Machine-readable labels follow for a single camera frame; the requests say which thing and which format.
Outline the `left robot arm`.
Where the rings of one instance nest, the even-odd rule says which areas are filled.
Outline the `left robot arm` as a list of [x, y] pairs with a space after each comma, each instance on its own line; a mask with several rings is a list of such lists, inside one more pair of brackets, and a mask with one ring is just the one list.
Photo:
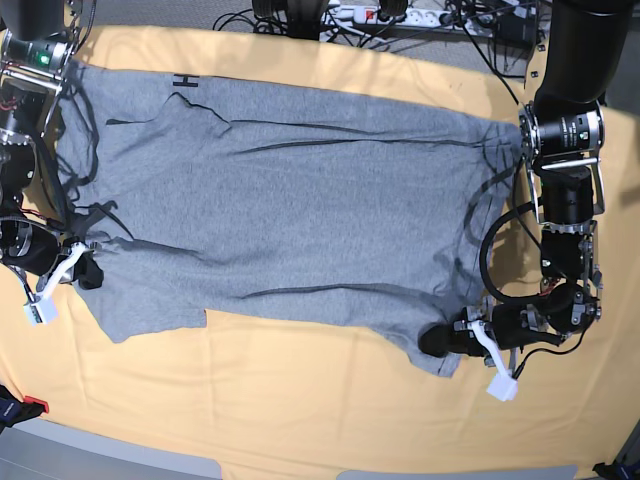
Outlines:
[[[544, 77], [520, 112], [522, 154], [515, 177], [530, 199], [499, 217], [485, 235], [479, 267], [488, 297], [447, 325], [424, 332], [421, 352], [498, 361], [511, 355], [507, 376], [517, 379], [537, 353], [566, 355], [569, 338], [582, 340], [600, 318], [602, 275], [596, 263], [598, 215], [605, 210], [600, 151], [605, 126], [600, 107], [632, 22], [631, 1], [555, 1]], [[498, 231], [532, 213], [542, 274], [536, 294], [501, 292], [489, 273]]]

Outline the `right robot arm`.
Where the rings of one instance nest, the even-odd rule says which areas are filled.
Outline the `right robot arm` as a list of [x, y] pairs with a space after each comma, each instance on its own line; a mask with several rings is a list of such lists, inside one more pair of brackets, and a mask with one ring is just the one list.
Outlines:
[[30, 307], [43, 306], [60, 283], [102, 281], [46, 143], [70, 61], [92, 29], [80, 24], [84, 5], [1, 4], [1, 263], [21, 283], [39, 278], [39, 287], [24, 289]]

